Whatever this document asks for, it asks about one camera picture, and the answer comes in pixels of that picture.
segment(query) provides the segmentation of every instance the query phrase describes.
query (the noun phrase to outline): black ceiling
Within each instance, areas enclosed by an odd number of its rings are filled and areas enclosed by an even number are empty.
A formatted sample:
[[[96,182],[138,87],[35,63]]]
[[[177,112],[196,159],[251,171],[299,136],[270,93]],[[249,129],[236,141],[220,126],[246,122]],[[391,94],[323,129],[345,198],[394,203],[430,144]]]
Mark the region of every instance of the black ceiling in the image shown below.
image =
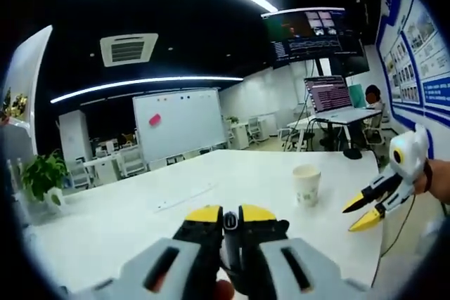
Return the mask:
[[[375,38],[380,0],[267,1],[278,9],[345,7],[354,27],[362,33],[363,42],[370,44]],[[249,0],[45,0],[37,22],[40,27],[52,24],[54,31],[39,78],[39,88],[45,92],[38,98],[49,100],[90,86],[128,79],[178,74],[245,77],[267,67],[269,45],[260,18],[264,12]],[[100,38],[137,32],[159,34],[150,62],[104,67]],[[230,84],[205,85],[223,88]],[[173,84],[143,87],[148,90],[168,86]],[[68,99],[60,105],[64,103],[72,109],[80,102],[141,89],[142,86],[107,90]]]

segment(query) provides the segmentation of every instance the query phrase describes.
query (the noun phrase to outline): white paper cup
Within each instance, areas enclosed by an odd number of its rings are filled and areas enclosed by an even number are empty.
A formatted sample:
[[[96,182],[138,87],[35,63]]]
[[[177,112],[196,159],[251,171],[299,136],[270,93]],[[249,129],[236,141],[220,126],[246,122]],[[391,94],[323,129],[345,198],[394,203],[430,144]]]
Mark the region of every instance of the white paper cup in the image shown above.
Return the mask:
[[[296,167],[292,174],[297,201],[308,207],[316,205],[319,200],[320,170],[312,164],[305,164]]]

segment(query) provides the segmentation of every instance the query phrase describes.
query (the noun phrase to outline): laptop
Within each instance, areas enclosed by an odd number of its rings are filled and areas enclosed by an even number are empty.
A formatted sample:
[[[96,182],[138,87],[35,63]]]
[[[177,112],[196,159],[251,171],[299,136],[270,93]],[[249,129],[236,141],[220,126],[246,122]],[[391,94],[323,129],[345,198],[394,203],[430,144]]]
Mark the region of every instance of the laptop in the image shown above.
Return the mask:
[[[353,107],[347,85],[340,76],[307,77],[304,84],[317,119],[349,124],[381,113],[381,110]]]

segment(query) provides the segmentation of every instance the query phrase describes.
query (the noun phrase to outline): pink sticky note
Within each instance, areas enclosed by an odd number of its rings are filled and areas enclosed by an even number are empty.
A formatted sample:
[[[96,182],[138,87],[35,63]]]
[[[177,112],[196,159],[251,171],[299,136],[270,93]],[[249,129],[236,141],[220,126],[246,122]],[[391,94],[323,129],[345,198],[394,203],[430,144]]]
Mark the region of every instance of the pink sticky note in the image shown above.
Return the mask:
[[[158,124],[158,123],[160,123],[160,122],[161,122],[161,115],[159,115],[159,114],[153,115],[153,117],[151,117],[151,118],[148,120],[148,123],[149,123],[151,126],[155,126],[156,124]]]

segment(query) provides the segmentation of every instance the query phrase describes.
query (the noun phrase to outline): air conditioning vent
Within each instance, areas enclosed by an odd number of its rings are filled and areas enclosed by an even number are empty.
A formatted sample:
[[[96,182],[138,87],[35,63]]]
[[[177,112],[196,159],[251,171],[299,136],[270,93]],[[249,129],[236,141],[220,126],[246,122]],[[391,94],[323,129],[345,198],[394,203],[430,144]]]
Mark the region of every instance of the air conditioning vent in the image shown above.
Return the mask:
[[[155,47],[156,33],[127,34],[100,40],[101,55],[105,67],[147,63]]]

